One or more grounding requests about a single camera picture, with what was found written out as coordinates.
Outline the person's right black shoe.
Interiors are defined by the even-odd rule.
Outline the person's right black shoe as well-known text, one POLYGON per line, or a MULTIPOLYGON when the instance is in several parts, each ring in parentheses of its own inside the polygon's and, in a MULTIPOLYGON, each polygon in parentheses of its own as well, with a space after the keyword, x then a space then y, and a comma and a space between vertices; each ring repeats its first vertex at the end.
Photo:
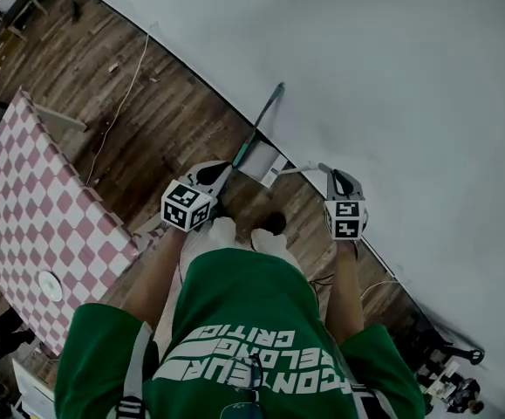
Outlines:
POLYGON ((260 228, 279 236, 284 232, 286 224, 286 217, 282 212, 272 212, 263 220, 260 228))

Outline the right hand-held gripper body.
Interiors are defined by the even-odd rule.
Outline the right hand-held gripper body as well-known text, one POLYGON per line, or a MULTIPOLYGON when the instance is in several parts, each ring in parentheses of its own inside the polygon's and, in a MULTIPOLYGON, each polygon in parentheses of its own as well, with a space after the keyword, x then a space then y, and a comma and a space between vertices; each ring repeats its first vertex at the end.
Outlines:
POLYGON ((368 222, 363 192, 355 191, 346 196, 336 191, 328 191, 324 202, 324 215, 334 240, 359 240, 368 222))

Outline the black stand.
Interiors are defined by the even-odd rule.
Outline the black stand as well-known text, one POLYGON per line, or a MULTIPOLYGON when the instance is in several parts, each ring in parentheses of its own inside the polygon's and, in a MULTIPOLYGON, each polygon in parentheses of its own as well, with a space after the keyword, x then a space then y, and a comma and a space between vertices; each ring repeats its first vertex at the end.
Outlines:
POLYGON ((419 317, 413 317, 413 324, 409 328, 409 337, 415 353, 423 361, 429 360, 435 351, 439 351, 445 356, 460 357, 468 361, 471 365, 477 366, 482 363, 485 352, 479 348, 462 349, 456 347, 453 342, 446 341, 433 327, 425 326, 419 328, 419 317))

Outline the pink checkered tablecloth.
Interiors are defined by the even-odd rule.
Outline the pink checkered tablecloth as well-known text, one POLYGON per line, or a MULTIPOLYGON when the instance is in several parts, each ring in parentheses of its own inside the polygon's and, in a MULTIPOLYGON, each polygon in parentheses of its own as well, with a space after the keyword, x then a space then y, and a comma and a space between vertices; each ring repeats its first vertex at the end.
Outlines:
POLYGON ((108 210, 65 158, 18 91, 0 121, 0 291, 55 354, 63 351, 75 310, 99 301, 139 257, 133 232, 108 210), (63 300, 38 285, 54 273, 63 300))

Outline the white cabinet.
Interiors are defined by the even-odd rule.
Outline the white cabinet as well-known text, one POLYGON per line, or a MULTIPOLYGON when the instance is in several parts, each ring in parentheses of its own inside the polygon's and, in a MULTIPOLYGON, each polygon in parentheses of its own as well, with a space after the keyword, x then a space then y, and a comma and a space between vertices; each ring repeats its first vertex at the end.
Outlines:
POLYGON ((24 413, 31 419, 57 419, 53 390, 15 358, 11 361, 24 413))

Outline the wooden chair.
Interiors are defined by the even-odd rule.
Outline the wooden chair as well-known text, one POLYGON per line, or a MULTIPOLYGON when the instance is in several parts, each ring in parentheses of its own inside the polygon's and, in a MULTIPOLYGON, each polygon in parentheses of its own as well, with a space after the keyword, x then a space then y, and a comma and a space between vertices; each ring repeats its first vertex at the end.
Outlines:
POLYGON ((38 0, 0 0, 0 26, 26 42, 27 37, 16 27, 16 23, 31 7, 37 8, 45 16, 48 15, 48 11, 38 0))

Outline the person's green t-shirt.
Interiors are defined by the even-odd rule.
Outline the person's green t-shirt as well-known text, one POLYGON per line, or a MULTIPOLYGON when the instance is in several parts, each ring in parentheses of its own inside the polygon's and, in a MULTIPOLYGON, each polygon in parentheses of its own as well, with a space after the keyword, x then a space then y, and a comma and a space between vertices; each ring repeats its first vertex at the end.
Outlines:
POLYGON ((167 351, 119 308, 74 313, 57 419, 114 419, 135 389, 141 419, 424 419, 420 387, 386 329, 338 345, 299 270, 222 249, 188 267, 167 351))

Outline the white round plate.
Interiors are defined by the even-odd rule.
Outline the white round plate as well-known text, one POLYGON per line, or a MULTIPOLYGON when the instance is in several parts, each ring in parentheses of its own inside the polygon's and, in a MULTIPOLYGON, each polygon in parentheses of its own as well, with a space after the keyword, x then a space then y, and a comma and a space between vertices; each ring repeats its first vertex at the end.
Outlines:
POLYGON ((38 274, 38 285, 50 301, 58 303, 63 300, 64 293, 58 277, 50 271, 41 271, 38 274))

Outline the person's right forearm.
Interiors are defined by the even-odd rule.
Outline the person's right forearm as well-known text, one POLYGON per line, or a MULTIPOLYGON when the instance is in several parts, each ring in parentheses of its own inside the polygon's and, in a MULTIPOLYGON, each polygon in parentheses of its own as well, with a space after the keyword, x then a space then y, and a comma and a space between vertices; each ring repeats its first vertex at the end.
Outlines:
POLYGON ((325 327, 338 345, 342 345, 365 327, 357 252, 353 242, 337 242, 336 270, 331 283, 325 327))

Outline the person's white trousers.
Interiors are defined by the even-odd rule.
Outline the person's white trousers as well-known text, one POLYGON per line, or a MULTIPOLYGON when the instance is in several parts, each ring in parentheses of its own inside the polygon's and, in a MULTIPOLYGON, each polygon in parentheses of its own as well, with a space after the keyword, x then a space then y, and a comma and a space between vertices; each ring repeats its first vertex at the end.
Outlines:
POLYGON ((236 238, 235 221, 229 217, 207 221, 200 229, 188 234, 181 252, 181 272, 186 274, 190 264, 200 255, 227 248, 251 251, 254 257, 262 253, 281 258, 303 273, 299 263, 287 248, 287 237, 284 234, 274 235, 266 229, 256 228, 251 232, 251 239, 246 244, 241 244, 236 238))

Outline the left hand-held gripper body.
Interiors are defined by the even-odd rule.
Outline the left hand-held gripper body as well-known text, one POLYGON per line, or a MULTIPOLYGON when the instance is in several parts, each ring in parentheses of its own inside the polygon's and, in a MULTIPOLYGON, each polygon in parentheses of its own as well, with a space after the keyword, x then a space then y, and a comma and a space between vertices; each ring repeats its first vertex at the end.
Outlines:
POLYGON ((175 228, 190 232, 206 222, 220 189, 197 182, 195 175, 172 180, 161 197, 161 218, 175 228))

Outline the dark teal broom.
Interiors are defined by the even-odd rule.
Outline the dark teal broom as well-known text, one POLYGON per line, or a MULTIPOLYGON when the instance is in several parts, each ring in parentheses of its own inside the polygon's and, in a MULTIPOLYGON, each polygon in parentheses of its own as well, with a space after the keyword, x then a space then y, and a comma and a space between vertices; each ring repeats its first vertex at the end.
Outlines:
POLYGON ((272 94, 270 95, 270 97, 269 97, 268 101, 266 102, 266 104, 264 105, 262 111, 259 113, 259 115, 258 115, 258 117, 257 117, 257 119, 255 121, 255 124, 254 124, 254 126, 252 128, 251 133, 247 137, 246 141, 241 145, 241 147, 238 150, 238 152, 236 153, 233 161, 231 162, 231 166, 233 168, 237 168, 239 166, 239 164, 242 161, 243 157, 246 155, 249 146, 251 145, 252 141, 254 140, 254 137, 256 135, 256 131, 259 128, 259 125, 260 125, 261 121, 263 120, 263 118, 266 115, 266 113, 270 110, 270 108, 272 107, 272 105, 283 94, 284 89, 285 89, 285 83, 284 82, 280 82, 276 86, 276 88, 274 89, 274 91, 272 92, 272 94))

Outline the person's left forearm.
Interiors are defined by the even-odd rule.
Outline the person's left forearm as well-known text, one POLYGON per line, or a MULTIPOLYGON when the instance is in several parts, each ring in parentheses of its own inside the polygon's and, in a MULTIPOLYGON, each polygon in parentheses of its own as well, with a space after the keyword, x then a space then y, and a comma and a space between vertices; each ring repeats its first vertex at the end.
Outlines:
POLYGON ((146 266, 128 291, 121 309, 154 332, 165 309, 174 272, 188 234, 169 228, 160 240, 154 262, 146 266))

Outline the white long-handled dustpan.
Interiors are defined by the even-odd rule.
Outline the white long-handled dustpan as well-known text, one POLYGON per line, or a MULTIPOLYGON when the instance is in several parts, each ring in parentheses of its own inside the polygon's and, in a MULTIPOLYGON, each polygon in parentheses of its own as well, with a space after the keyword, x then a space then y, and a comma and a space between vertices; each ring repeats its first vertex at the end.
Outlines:
POLYGON ((287 168, 289 160, 268 143, 253 142, 247 149, 236 169, 255 182, 269 189, 279 176, 298 174, 307 171, 327 171, 323 163, 309 162, 306 166, 287 168))

